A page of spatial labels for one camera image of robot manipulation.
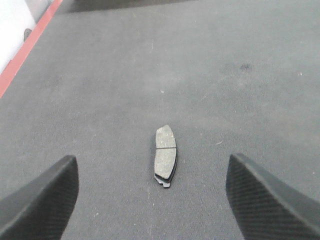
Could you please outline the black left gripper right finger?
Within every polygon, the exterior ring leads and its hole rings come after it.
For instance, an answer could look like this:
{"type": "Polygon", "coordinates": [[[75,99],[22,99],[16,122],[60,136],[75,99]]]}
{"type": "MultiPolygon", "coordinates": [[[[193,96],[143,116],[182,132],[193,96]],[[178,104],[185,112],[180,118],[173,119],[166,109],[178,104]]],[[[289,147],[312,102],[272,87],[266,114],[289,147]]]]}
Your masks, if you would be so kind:
{"type": "Polygon", "coordinates": [[[225,191],[246,240],[318,240],[320,204],[242,153],[229,157],[225,191]]]}

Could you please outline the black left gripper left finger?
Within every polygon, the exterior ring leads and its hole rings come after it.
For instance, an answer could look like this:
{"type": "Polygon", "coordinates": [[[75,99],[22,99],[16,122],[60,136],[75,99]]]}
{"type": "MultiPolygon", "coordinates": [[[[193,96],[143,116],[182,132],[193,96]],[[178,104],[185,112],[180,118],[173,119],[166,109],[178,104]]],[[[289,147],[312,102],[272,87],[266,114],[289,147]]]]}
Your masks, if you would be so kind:
{"type": "Polygon", "coordinates": [[[74,155],[66,155],[40,176],[0,201],[2,240],[61,239],[79,194],[74,155]]]}

